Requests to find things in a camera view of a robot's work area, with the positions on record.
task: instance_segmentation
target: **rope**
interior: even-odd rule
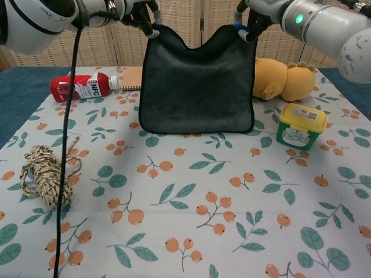
[[[67,149],[67,155],[79,140],[77,137]],[[61,160],[57,159],[53,150],[44,145],[33,146],[29,153],[24,157],[27,159],[21,170],[21,191],[28,197],[41,196],[42,200],[51,208],[56,209],[58,204],[59,183],[61,176]],[[77,168],[67,174],[64,179],[64,191],[62,205],[72,202],[72,186],[69,177],[80,171],[82,162],[80,158],[68,156],[66,162],[75,159],[78,162]],[[33,173],[36,190],[26,185],[28,172]]]

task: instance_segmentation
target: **tablecloth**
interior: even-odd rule
[[[95,71],[125,74],[77,73]],[[371,124],[320,72],[303,104],[329,120],[308,152],[276,142],[278,98],[254,101],[248,134],[159,136],[139,125],[139,94],[72,105],[83,166],[60,277],[370,276]],[[49,96],[0,150],[1,278],[52,277],[56,212],[22,195],[19,175],[34,145],[60,157],[64,110]]]

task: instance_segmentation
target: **green container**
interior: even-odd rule
[[[325,131],[326,124],[327,115],[323,111],[290,103],[280,114],[277,141],[307,151]]]

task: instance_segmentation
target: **plush toy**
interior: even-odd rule
[[[285,65],[274,59],[256,58],[253,96],[286,101],[306,98],[315,87],[315,67],[305,62]]]

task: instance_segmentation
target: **spiral notebook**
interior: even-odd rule
[[[125,67],[122,78],[123,91],[139,91],[141,88],[142,67]]]

